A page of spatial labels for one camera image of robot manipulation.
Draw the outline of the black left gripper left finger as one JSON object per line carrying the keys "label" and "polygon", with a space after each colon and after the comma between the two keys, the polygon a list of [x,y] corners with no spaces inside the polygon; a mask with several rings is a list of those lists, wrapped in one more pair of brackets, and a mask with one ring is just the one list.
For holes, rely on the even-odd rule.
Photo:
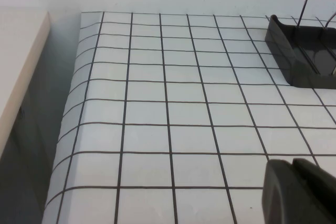
{"label": "black left gripper left finger", "polygon": [[268,161],[262,191],[265,223],[288,223],[288,203],[294,173],[288,162],[280,159]]}

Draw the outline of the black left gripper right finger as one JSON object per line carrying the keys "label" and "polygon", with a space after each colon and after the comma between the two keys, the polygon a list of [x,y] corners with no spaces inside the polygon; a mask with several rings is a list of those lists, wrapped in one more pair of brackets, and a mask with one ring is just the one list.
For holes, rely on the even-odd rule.
{"label": "black left gripper right finger", "polygon": [[329,223],[335,223],[335,177],[303,158],[295,158],[292,166],[316,209],[322,214],[317,218],[318,223],[322,223],[323,217]]}

